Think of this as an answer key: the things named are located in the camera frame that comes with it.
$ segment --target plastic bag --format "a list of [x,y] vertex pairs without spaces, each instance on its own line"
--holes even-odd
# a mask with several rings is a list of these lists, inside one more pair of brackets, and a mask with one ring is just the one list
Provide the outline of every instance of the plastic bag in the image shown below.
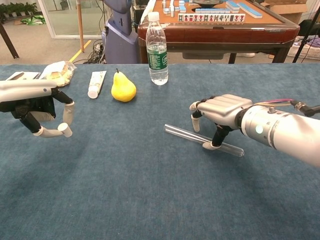
[[70,83],[76,68],[72,62],[58,61],[46,66],[40,79],[52,80],[56,82],[58,87],[63,87]]

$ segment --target yellow pear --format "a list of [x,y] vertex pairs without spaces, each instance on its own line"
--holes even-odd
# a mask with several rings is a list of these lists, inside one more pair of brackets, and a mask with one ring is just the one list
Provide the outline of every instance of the yellow pear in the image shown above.
[[113,76],[113,85],[111,88],[112,97],[121,102],[129,102],[135,97],[136,92],[137,88],[134,83],[117,68]]

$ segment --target black table leg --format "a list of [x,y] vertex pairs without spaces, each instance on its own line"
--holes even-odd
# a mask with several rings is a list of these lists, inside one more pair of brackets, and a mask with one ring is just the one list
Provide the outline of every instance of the black table leg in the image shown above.
[[5,30],[5,28],[4,28],[4,26],[2,25],[1,22],[0,22],[0,34],[1,34],[5,44],[7,45],[12,57],[14,59],[18,59],[19,55],[18,55],[14,45],[12,44],[12,42],[11,42],[11,40],[10,40],[10,38],[9,38],[9,36],[8,36],[6,30]]
[[273,58],[272,63],[274,63],[274,64],[275,63],[284,63],[287,58],[289,50],[290,50],[290,47],[279,48]]
[[230,53],[229,64],[234,64],[236,61],[237,53]]

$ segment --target plastic water bottle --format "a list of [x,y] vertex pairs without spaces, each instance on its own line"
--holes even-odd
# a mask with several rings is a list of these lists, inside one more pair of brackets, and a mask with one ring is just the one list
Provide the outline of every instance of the plastic water bottle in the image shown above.
[[168,81],[168,57],[165,31],[159,23],[159,12],[149,12],[146,31],[146,51],[151,81],[164,85]]

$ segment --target bottle cap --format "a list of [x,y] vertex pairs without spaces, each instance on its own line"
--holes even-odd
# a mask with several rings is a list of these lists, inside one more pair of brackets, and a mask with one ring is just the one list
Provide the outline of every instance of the bottle cap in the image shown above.
[[157,11],[152,11],[148,13],[148,19],[150,22],[156,22],[159,21],[159,12]]
[[98,97],[99,88],[96,85],[89,86],[88,96],[91,99],[96,99]]

